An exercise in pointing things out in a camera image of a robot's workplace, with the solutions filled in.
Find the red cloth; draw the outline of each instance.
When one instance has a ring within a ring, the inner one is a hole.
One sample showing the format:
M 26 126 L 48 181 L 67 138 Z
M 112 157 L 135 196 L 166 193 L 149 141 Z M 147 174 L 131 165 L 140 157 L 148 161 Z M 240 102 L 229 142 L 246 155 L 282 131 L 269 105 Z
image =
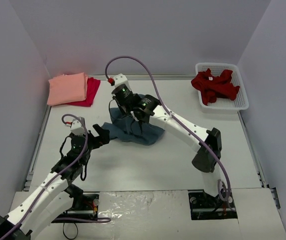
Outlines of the red cloth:
M 93 100 L 98 92 L 100 83 L 100 80 L 97 80 L 94 77 L 89 77 L 87 79 L 86 99 L 84 101 L 74 101 L 66 104 L 73 106 L 90 107 L 93 104 Z
M 191 81 L 192 86 L 201 92 L 202 102 L 205 105 L 215 103 L 217 98 L 230 99 L 234 101 L 240 90 L 240 86 L 233 86 L 232 70 L 224 70 L 220 76 L 213 76 L 211 70 L 200 71 Z

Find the black wire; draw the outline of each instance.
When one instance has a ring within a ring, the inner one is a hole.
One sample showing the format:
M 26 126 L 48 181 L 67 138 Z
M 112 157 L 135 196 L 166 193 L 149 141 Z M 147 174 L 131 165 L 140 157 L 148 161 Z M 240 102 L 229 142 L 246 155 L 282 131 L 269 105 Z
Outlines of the black wire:
M 63 235 L 64 235 L 64 237 L 66 238 L 66 239 L 68 239 L 68 240 L 74 240 L 74 239 L 76 239 L 77 237 L 78 237 L 78 235 L 79 235 L 79 228 L 78 228 L 78 225 L 75 223 L 75 222 L 73 222 L 73 224 L 75 225 L 75 227 L 76 227 L 76 236 L 75 237 L 73 237 L 73 238 L 69 238 L 66 234 L 65 234 L 65 232 L 64 232 L 64 226 L 65 226 L 65 223 L 63 223 Z
M 111 102 L 112 102 L 113 100 L 114 100 L 114 99 L 112 99 L 112 100 L 109 101 L 109 103 L 108 103 L 109 116 L 110 116 L 112 119 L 114 119 L 114 120 L 122 120 L 122 119 L 124 119 L 126 116 L 123 116 L 122 118 L 115 118 L 115 117 L 112 116 L 112 114 L 111 114 Z
M 88 164 L 89 164 L 89 161 L 87 161 L 86 164 L 85 164 L 85 167 L 84 167 L 84 176 L 83 176 L 83 171 L 81 172 L 80 178 L 81 178 L 82 182 L 84 182 L 85 179 L 87 179 L 87 175 L 88 175 Z
M 139 125 L 139 129 L 141 131 L 141 134 L 140 135 L 136 135 L 134 132 L 133 132 L 133 129 L 132 129 L 132 124 L 135 123 L 135 119 L 133 119 L 133 121 L 131 122 L 131 124 L 129 125 L 129 129 L 131 130 L 132 134 L 135 136 L 135 137 L 141 137 L 142 134 L 143 134 L 143 130 L 142 130 L 142 125 L 140 125 L 140 123 L 138 123 Z
M 223 203 L 224 202 L 221 200 L 221 202 L 218 205 L 216 205 L 216 207 L 214 208 L 213 211 L 210 212 L 210 214 L 215 213 L 223 205 Z
M 61 159 L 64 157 L 64 155 L 63 155 L 63 153 L 62 153 L 62 150 L 63 150 L 64 145 L 65 145 L 65 143 L 67 142 L 67 139 L 68 139 L 68 138 L 72 138 L 72 137 L 71 137 L 70 135 L 68 135 L 68 136 L 64 139 L 64 141 L 63 141 L 61 147 L 59 148 L 59 154 L 61 155 Z

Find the screw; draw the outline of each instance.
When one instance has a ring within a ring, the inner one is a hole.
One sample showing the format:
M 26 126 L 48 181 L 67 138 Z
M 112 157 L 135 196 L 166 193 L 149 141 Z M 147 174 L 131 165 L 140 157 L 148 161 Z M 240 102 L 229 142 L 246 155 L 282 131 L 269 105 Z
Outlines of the screw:
M 192 196 L 190 199 L 189 199 L 189 202 L 191 203 L 191 204 L 197 204 L 197 198 L 195 197 L 195 196 Z
M 93 204 L 97 207 L 100 204 L 100 200 L 97 198 L 93 199 Z

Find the red connector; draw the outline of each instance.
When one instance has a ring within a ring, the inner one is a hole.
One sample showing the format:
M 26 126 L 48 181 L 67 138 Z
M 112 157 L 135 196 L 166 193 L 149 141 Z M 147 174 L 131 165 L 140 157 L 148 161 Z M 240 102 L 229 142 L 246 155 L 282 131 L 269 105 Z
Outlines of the red connector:
M 110 77 L 108 80 L 108 83 L 111 84 L 111 86 L 114 86 L 115 85 L 115 81 L 112 77 Z

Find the folded towel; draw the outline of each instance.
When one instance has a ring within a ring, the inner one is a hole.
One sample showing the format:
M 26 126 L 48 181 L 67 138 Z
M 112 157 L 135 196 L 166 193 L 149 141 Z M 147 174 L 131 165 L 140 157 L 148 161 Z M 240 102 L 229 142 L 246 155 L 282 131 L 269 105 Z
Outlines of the folded towel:
M 133 122 L 132 117 L 122 118 L 122 113 L 116 107 L 110 109 L 110 114 L 112 123 L 105 122 L 102 128 L 109 130 L 111 140 L 120 139 L 123 142 L 149 146 L 154 144 L 164 133 L 164 129 L 149 123 L 143 123 L 140 128 L 139 123 Z
M 94 97 L 99 90 L 100 83 L 100 80 L 90 77 L 87 79 L 86 99 L 83 101 L 69 102 L 67 104 L 73 106 L 90 107 L 93 104 Z
M 87 96 L 88 76 L 84 72 L 61 75 L 50 79 L 47 104 L 55 106 L 70 102 L 83 101 Z

